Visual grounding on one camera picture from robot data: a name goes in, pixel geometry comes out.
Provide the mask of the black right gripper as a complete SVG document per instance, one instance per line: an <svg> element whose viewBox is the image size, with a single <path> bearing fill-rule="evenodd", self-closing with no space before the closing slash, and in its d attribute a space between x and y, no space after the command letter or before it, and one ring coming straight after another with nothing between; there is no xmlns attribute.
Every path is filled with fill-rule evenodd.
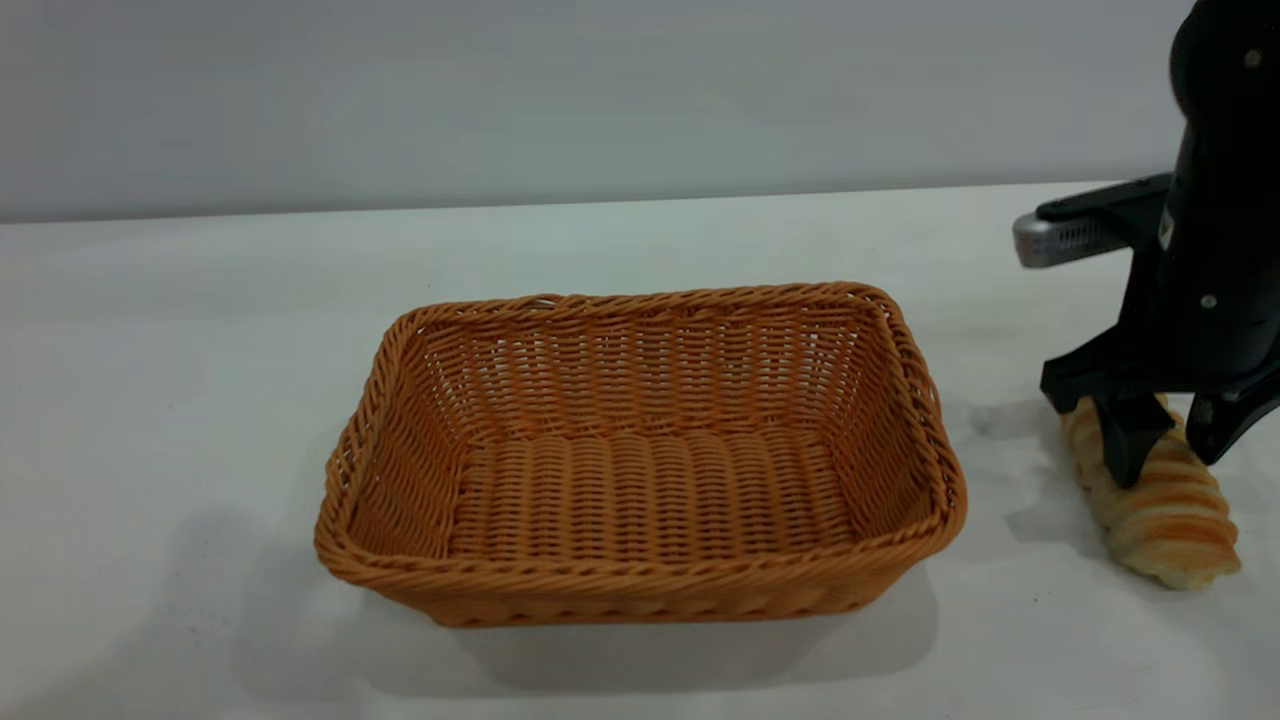
<svg viewBox="0 0 1280 720"><path fill-rule="evenodd" d="M1041 388L1066 411L1093 396L1103 464L1130 489L1192 392L1189 446L1215 465L1279 406L1277 140L1184 133L1175 170L1046 202L1041 241L1068 258L1132 250L1116 323L1048 360Z"/></svg>

